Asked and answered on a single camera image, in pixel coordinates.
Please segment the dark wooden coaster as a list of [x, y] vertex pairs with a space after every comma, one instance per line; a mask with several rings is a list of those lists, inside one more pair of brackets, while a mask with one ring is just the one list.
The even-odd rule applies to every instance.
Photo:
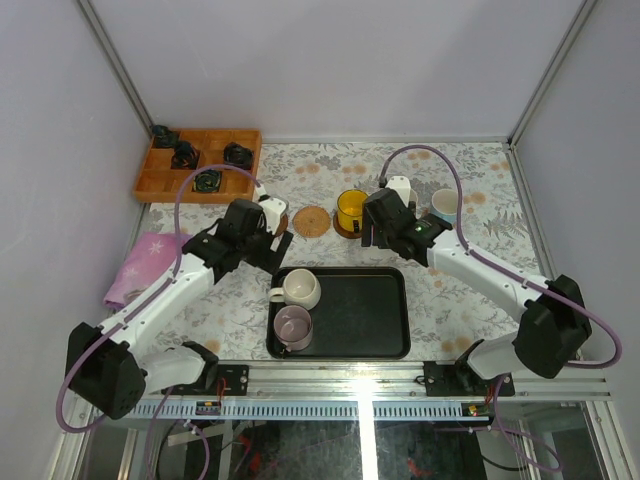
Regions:
[[289, 218], [287, 215], [283, 215], [280, 220], [278, 229], [276, 230], [276, 236], [277, 237], [281, 236], [288, 229], [288, 225], [289, 225]]
[[354, 233], [348, 230], [345, 230], [344, 228], [342, 228], [338, 222], [338, 219], [336, 217], [333, 218], [333, 228], [336, 231], [336, 233], [340, 236], [342, 236], [343, 238], [346, 239], [360, 239], [362, 237], [362, 233]]

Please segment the yellow enamel mug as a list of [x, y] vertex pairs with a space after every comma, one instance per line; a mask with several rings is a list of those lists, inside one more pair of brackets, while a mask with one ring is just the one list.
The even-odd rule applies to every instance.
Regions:
[[363, 205], [368, 195], [361, 190], [344, 191], [337, 199], [337, 222], [350, 234], [360, 234], [363, 227]]

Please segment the woven rattan coaster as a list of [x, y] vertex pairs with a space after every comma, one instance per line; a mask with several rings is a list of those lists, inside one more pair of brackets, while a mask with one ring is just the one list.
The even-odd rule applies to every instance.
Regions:
[[329, 213], [319, 206], [306, 206], [293, 218], [294, 230], [304, 238], [319, 238], [331, 225]]

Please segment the cream white mug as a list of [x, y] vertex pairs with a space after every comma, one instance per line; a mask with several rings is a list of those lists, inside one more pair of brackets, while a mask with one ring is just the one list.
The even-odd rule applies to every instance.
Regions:
[[319, 280], [307, 269], [294, 269], [284, 277], [280, 287], [268, 292], [268, 300], [272, 303], [300, 306], [306, 310], [313, 309], [320, 298]]

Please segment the light blue mug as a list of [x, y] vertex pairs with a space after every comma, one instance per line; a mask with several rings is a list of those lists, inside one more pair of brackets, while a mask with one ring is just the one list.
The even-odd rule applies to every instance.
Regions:
[[440, 189], [433, 193], [430, 202], [431, 212], [450, 224], [457, 219], [458, 193], [452, 189]]

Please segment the lilac purple mug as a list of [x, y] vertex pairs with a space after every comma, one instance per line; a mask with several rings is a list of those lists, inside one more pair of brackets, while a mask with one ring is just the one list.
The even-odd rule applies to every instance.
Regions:
[[281, 308], [273, 321], [273, 332], [286, 352], [306, 349], [313, 338], [313, 328], [310, 312], [296, 305]]

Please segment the black serving tray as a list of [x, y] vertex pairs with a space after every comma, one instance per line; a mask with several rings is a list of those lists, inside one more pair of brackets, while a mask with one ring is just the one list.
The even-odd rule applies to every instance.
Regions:
[[411, 349], [405, 281], [392, 267], [311, 267], [321, 297], [311, 312], [308, 347], [287, 352], [274, 332], [283, 304], [269, 306], [266, 348], [273, 358], [399, 360]]

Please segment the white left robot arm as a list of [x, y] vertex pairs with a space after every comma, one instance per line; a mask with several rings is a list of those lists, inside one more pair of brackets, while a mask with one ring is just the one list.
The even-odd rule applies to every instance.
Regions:
[[97, 326], [81, 323], [72, 330], [62, 389], [112, 420], [157, 391], [215, 392], [218, 358], [206, 347], [187, 341], [156, 354], [146, 348], [170, 320], [241, 263], [275, 273], [293, 239], [278, 230], [287, 210], [285, 201], [268, 195], [257, 202], [234, 200], [223, 218], [180, 246], [168, 270], [129, 306]]

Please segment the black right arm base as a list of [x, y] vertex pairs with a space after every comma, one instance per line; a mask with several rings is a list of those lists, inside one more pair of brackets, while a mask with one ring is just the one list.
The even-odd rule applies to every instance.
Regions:
[[429, 397], [487, 397], [495, 392], [500, 376], [483, 379], [466, 363], [424, 361], [413, 382]]

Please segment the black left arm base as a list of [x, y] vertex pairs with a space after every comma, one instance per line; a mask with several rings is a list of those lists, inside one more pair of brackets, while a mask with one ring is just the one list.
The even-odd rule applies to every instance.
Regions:
[[250, 367], [243, 364], [218, 364], [205, 369], [204, 387], [200, 394], [217, 398], [246, 396]]

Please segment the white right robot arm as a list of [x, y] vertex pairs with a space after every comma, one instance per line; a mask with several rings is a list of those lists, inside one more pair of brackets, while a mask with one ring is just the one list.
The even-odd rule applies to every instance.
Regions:
[[450, 223], [433, 214], [416, 217], [394, 190], [369, 196], [363, 208], [364, 247], [390, 249], [403, 259], [453, 276], [519, 323], [517, 332], [478, 341], [456, 361], [455, 378], [463, 392], [478, 394], [492, 379], [519, 370], [553, 379], [590, 337], [588, 318], [557, 299], [583, 305], [572, 279], [511, 279], [502, 272], [508, 264], [499, 259], [485, 264], [473, 257]]

